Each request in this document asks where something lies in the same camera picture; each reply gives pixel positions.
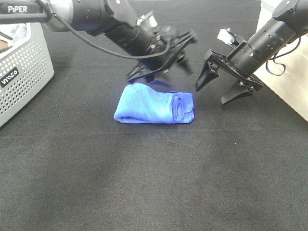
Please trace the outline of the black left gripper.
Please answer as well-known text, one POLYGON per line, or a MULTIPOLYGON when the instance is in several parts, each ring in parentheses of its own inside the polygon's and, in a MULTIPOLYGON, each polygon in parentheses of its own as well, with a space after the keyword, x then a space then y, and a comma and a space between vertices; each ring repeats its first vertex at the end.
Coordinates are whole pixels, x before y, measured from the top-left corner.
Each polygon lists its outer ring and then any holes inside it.
POLYGON ((178 65, 188 75, 193 74, 193 69, 186 56, 185 48, 197 42, 194 31, 186 32, 174 39, 162 37, 167 42, 167 50, 161 55, 146 58, 140 61, 132 71, 127 74, 128 81, 144 79, 148 85, 162 85, 171 87, 171 80, 167 73, 173 65, 178 65))

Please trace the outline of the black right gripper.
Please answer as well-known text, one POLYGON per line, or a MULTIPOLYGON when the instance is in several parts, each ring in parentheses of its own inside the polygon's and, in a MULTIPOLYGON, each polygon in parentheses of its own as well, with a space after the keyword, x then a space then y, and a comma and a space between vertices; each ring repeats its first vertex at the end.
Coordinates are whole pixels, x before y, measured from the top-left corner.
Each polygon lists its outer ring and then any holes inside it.
POLYGON ((226 56, 209 50, 204 55, 205 64, 195 83, 199 91, 213 79, 219 77, 218 70, 222 69, 237 78, 237 82, 221 97, 221 103, 227 104, 239 98, 248 97, 253 90, 259 91, 264 84, 254 74, 243 74, 226 56))

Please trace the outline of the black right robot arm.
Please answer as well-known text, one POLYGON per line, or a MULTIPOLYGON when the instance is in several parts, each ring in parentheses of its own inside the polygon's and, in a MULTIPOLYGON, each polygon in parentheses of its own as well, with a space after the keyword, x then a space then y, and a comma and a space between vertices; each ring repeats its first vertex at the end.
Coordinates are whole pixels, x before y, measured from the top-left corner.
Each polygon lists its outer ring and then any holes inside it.
POLYGON ((263 87, 254 75, 263 64, 278 58, 278 52, 308 32, 308 2, 306 0, 283 0, 273 11, 272 17, 249 40, 222 29, 219 39, 232 48, 227 56, 209 50, 205 53, 205 63, 198 80, 196 91, 219 77, 223 69, 236 77, 236 82, 221 97, 227 104, 241 97, 247 97, 263 87))

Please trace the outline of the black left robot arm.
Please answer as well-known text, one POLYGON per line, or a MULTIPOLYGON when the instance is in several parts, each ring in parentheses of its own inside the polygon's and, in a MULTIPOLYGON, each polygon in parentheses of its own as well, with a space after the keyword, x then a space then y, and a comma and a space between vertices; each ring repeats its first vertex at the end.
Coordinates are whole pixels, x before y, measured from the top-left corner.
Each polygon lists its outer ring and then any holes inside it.
POLYGON ((193 31, 179 34, 171 26, 160 26, 152 12, 137 16, 126 0, 3 0, 2 24, 42 23, 55 32, 105 35, 125 51, 125 59, 138 64, 127 75, 128 83, 143 78, 164 84, 173 65, 192 74, 185 48, 197 41, 193 31))

